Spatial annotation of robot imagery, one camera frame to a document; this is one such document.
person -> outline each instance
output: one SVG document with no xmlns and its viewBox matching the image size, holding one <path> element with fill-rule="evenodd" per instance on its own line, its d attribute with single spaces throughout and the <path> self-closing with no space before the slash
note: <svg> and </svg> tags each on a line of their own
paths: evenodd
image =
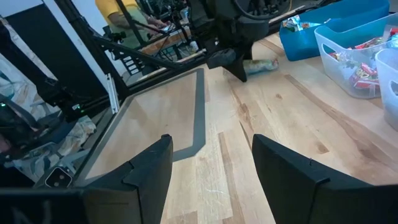
<svg viewBox="0 0 398 224">
<path fill-rule="evenodd" d="M 136 0 L 122 0 L 122 2 L 126 7 L 128 13 L 130 13 L 132 19 L 156 29 L 167 26 L 161 20 L 155 19 L 154 17 L 148 16 L 147 14 L 142 12 L 139 9 Z M 95 0 L 95 4 L 97 5 L 97 8 L 99 9 L 103 17 L 105 18 L 105 21 L 108 23 L 112 32 L 126 33 L 126 38 L 123 40 L 122 43 L 123 45 L 130 48 L 136 48 L 140 46 L 140 43 L 136 35 L 130 28 L 129 23 L 127 22 L 126 18 L 124 17 L 124 14 L 120 10 L 120 7 L 117 4 L 116 0 Z M 144 41 L 148 41 L 147 34 L 152 34 L 152 35 L 157 34 L 156 31 L 153 31 L 151 29 L 139 25 L 137 25 L 137 28 Z"/>
</svg>

clear plastic container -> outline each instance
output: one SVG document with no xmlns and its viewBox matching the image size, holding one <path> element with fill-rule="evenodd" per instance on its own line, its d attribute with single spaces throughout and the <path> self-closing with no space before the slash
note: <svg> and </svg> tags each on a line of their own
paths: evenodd
<svg viewBox="0 0 398 224">
<path fill-rule="evenodd" d="M 362 77 L 364 67 L 375 70 L 376 54 L 395 43 L 394 40 L 387 41 L 392 28 L 398 28 L 398 14 L 383 17 L 340 33 L 325 26 L 315 29 L 315 37 L 326 74 L 352 97 L 362 99 L 380 97 L 377 75 L 371 76 L 373 83 L 376 84 L 369 84 L 366 87 L 358 84 L 359 82 L 363 84 L 366 81 L 361 79 L 358 82 L 357 77 Z M 382 37 L 385 42 L 366 49 L 348 49 L 348 47 L 361 45 L 376 37 Z M 333 52 L 338 54 L 339 60 L 332 57 Z"/>
<path fill-rule="evenodd" d="M 398 50 L 385 49 L 376 54 L 381 98 L 386 121 L 398 131 Z"/>
<path fill-rule="evenodd" d="M 343 32 L 368 22 L 388 16 L 388 0 L 342 0 L 319 9 L 300 14 L 302 22 L 326 24 L 334 31 Z M 311 27 L 298 32 L 291 32 L 280 25 L 279 36 L 284 46 L 286 57 L 290 61 L 319 56 L 317 40 Z"/>
</svg>

wood grain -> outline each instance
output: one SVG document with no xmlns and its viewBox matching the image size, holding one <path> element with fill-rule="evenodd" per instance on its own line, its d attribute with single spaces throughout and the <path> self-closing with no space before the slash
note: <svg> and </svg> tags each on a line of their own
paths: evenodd
<svg viewBox="0 0 398 224">
<path fill-rule="evenodd" d="M 288 61 L 277 35 L 252 51 L 254 59 L 278 58 L 280 68 L 242 83 L 202 65 L 203 86 L 193 73 L 134 96 L 86 178 L 109 172 L 163 133 L 172 135 L 175 152 L 203 137 L 197 154 L 173 164 L 162 223 L 274 223 L 251 155 L 259 133 L 370 184 L 398 183 L 398 132 L 378 100 L 348 96 L 318 57 Z M 205 136 L 193 135 L 195 88 L 204 92 Z"/>
</svg>

black device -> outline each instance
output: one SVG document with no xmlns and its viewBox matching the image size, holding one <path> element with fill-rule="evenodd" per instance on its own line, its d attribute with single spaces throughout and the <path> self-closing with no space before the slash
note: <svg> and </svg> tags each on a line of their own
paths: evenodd
<svg viewBox="0 0 398 224">
<path fill-rule="evenodd" d="M 172 152 L 166 134 L 84 188 L 0 189 L 1 223 L 159 224 Z"/>
<path fill-rule="evenodd" d="M 398 185 L 373 186 L 260 134 L 252 154 L 276 224 L 398 222 Z"/>
</svg>

yellow shirt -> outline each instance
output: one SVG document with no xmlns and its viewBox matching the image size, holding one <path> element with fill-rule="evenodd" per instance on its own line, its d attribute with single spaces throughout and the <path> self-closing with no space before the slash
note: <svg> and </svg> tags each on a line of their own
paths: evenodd
<svg viewBox="0 0 398 224">
<path fill-rule="evenodd" d="M 122 2 L 126 8 L 131 6 L 138 8 L 136 0 L 122 0 Z M 95 4 L 108 24 L 111 23 L 108 19 L 110 14 L 115 12 L 122 14 L 122 10 L 120 10 L 116 0 L 95 0 Z"/>
</svg>

